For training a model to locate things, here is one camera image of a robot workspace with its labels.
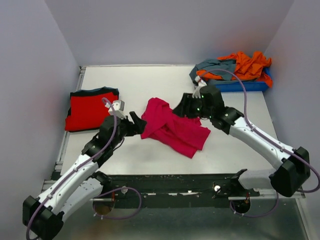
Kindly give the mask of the crimson pink t-shirt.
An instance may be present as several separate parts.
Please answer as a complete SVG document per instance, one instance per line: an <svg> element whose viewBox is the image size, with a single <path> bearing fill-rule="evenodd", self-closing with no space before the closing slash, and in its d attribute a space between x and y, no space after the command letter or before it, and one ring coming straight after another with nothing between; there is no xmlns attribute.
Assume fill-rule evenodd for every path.
<svg viewBox="0 0 320 240"><path fill-rule="evenodd" d="M141 119L146 121L142 139L157 140L190 159L203 149L211 133L199 118L178 117L166 101L157 97L148 100Z"/></svg>

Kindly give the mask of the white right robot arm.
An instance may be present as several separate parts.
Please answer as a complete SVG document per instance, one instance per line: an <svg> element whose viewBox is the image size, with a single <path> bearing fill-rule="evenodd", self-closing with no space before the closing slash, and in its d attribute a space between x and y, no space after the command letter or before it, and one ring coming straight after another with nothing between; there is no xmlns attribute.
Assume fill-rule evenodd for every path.
<svg viewBox="0 0 320 240"><path fill-rule="evenodd" d="M234 195L241 196L251 189L273 189L284 197L292 197L310 177L306 149L294 149L260 130L242 112L226 106L215 86L201 87L196 93L197 96L184 93L173 113L181 118L209 119L216 129L247 144L272 166L271 169L239 171L230 183Z"/></svg>

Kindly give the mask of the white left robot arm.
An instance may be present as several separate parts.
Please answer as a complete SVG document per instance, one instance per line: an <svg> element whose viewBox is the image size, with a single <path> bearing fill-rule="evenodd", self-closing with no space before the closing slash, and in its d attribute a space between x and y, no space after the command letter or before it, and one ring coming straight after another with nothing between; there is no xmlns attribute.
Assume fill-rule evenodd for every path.
<svg viewBox="0 0 320 240"><path fill-rule="evenodd" d="M28 196L24 200L22 223L27 227L26 239L31 239L31 233L36 240L54 239L70 215L92 198L104 198L123 190L133 191L142 198L132 187L111 187L108 176L99 171L126 137L144 132L146 121L133 111L129 116L131 119L115 114L106 117L98 133L84 146L65 174L39 196Z"/></svg>

